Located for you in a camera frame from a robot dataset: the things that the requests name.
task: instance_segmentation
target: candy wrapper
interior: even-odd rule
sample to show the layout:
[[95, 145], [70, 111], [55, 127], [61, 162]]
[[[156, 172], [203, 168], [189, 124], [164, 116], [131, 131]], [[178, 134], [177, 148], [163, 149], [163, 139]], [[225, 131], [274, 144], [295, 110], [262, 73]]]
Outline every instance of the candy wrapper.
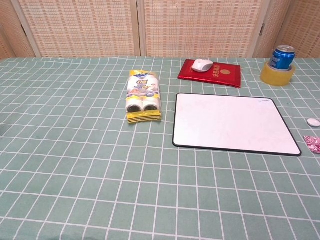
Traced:
[[303, 138], [311, 152], [320, 154], [320, 137], [304, 136]]
[[128, 123], [161, 120], [159, 81], [153, 72], [131, 70], [125, 111]]

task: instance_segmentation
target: white board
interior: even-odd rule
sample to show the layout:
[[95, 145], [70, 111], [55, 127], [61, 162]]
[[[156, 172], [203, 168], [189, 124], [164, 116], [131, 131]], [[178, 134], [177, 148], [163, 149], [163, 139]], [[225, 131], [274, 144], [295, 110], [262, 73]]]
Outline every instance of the white board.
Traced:
[[178, 93], [172, 142], [177, 147], [300, 156], [270, 98]]

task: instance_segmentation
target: computer mouse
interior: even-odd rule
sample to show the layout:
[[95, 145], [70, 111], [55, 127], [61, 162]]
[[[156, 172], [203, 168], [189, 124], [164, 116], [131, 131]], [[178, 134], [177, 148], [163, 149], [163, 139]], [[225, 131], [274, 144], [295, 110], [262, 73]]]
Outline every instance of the computer mouse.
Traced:
[[192, 69], [199, 73], [204, 73], [208, 71], [214, 63], [209, 59], [197, 59], [192, 65]]

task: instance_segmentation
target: soda can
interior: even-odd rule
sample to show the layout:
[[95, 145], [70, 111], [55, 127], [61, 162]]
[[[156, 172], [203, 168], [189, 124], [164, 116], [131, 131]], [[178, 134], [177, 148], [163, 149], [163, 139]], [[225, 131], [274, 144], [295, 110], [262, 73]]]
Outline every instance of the soda can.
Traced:
[[294, 60], [295, 48], [289, 45], [279, 45], [272, 54], [270, 67], [279, 71], [288, 71]]

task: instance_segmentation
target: red booklet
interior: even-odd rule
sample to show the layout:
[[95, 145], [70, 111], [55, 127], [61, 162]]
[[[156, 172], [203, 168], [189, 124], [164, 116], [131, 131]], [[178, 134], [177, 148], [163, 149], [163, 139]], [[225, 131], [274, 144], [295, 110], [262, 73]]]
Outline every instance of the red booklet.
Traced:
[[241, 67], [239, 65], [214, 62], [206, 72], [194, 71], [191, 67], [195, 60], [185, 60], [178, 79], [204, 82], [208, 84], [241, 87]]

